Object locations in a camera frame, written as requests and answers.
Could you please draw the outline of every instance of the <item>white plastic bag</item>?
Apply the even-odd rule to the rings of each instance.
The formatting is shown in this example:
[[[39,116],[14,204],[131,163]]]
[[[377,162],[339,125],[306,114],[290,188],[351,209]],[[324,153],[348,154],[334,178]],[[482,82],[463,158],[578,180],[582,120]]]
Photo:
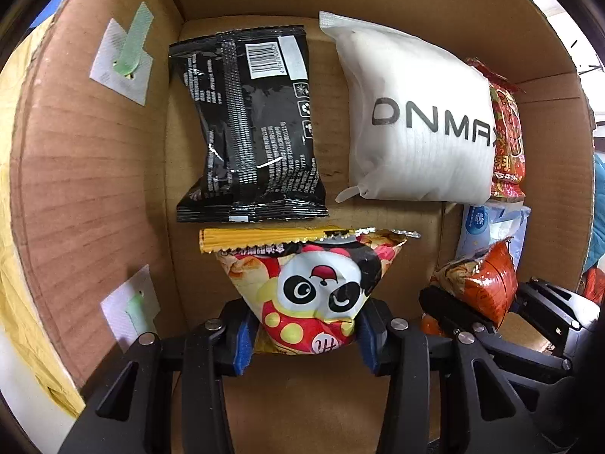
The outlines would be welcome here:
[[[494,168],[488,80],[409,34],[320,12],[349,84],[349,183],[337,201],[483,204]]]

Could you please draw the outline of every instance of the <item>silver bolt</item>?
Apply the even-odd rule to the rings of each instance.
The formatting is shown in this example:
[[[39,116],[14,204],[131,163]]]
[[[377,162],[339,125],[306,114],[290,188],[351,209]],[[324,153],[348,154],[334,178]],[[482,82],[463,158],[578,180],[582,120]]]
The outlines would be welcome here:
[[[405,331],[406,329],[408,329],[408,326],[408,321],[402,319],[401,317],[395,317],[394,319],[391,319],[391,327],[395,331]]]
[[[462,333],[458,333],[458,341],[465,345],[470,345],[475,342],[475,337],[471,333],[463,331]]]
[[[143,333],[142,335],[140,335],[138,337],[138,342],[143,346],[150,345],[154,341],[155,341],[155,335],[153,333]]]
[[[209,331],[218,331],[223,327],[223,321],[221,321],[220,319],[209,319],[208,321],[206,321],[204,326]]]

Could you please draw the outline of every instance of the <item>red plastic wrapper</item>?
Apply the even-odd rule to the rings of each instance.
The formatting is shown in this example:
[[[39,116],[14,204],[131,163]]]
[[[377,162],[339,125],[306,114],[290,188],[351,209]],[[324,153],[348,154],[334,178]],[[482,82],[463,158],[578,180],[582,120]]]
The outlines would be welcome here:
[[[355,316],[401,246],[417,235],[337,227],[237,230],[202,230],[202,251],[216,252],[261,322],[255,350],[286,354],[323,353],[352,341]]]
[[[519,110],[512,95],[519,89],[476,58],[467,59],[467,64],[489,80],[496,129],[491,198],[506,203],[523,201],[525,193],[519,183],[525,177],[525,153]]]
[[[446,264],[435,271],[431,283],[500,327],[517,292],[517,275],[507,243],[508,239],[498,241],[471,258]],[[433,324],[425,326],[430,329]]]

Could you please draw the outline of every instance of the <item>barcode label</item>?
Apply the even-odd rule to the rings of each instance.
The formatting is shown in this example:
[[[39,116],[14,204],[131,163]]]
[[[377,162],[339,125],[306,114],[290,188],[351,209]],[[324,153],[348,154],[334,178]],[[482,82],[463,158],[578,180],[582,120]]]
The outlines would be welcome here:
[[[275,75],[287,75],[277,41],[247,44],[246,58],[252,80],[262,77],[274,77]]]

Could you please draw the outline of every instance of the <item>black plastic package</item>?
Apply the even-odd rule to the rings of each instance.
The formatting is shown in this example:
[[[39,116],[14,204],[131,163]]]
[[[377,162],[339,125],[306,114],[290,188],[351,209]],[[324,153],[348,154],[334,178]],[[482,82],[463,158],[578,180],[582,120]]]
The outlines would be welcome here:
[[[229,31],[170,46],[200,117],[203,177],[177,221],[328,216],[313,155],[309,50],[302,26]]]

